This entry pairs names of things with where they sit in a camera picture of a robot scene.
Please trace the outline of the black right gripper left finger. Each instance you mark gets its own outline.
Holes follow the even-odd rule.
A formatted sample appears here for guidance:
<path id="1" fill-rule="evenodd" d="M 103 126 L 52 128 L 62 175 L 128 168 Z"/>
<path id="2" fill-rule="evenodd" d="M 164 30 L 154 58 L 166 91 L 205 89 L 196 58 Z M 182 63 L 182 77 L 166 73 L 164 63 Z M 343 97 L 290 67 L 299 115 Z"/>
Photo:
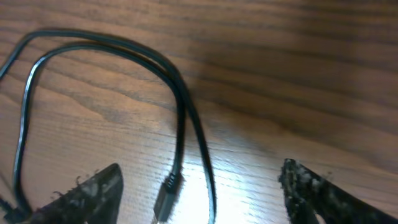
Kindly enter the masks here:
<path id="1" fill-rule="evenodd" d="M 124 182 L 114 163 L 52 203 L 36 210 L 30 224 L 116 224 Z"/>

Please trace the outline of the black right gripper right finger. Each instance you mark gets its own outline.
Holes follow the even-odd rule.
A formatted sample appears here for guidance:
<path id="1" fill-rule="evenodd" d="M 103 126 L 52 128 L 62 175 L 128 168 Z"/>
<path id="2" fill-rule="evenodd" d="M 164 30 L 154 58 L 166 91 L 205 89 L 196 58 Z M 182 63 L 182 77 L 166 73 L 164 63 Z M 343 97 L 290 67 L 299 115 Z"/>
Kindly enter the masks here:
<path id="1" fill-rule="evenodd" d="M 296 160 L 286 159 L 279 176 L 291 224 L 397 224 L 397 218 L 359 200 Z"/>

